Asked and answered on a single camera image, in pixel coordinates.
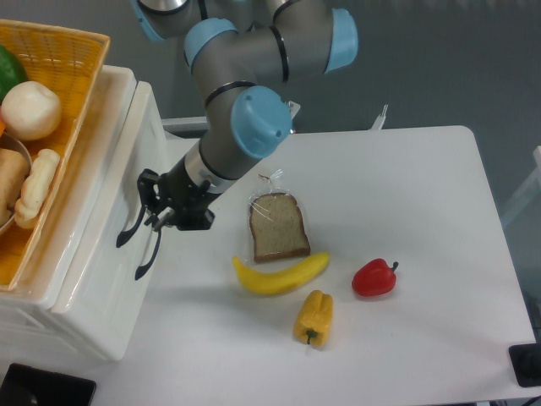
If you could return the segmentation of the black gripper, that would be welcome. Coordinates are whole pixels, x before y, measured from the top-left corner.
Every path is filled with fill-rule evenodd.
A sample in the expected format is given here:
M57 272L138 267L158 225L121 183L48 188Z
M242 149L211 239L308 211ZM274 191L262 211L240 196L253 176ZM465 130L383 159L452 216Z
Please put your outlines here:
M201 154L186 154L161 176L144 169L138 176L137 189L145 210L157 211L160 198L164 201L166 209L152 212L145 220L152 231L160 232L164 227L208 230L215 218L209 206L227 190L227 180L213 172Z

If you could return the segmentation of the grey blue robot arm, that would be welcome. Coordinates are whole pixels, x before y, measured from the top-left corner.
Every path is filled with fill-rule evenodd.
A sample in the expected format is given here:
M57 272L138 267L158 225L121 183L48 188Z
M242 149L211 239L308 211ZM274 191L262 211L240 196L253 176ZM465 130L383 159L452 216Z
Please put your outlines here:
M136 1L154 41L180 36L209 125L169 172L138 180L138 224L207 229L210 204L291 134L288 105L271 89L351 64L358 30L343 8L322 1L270 1L272 22L258 28L250 1Z

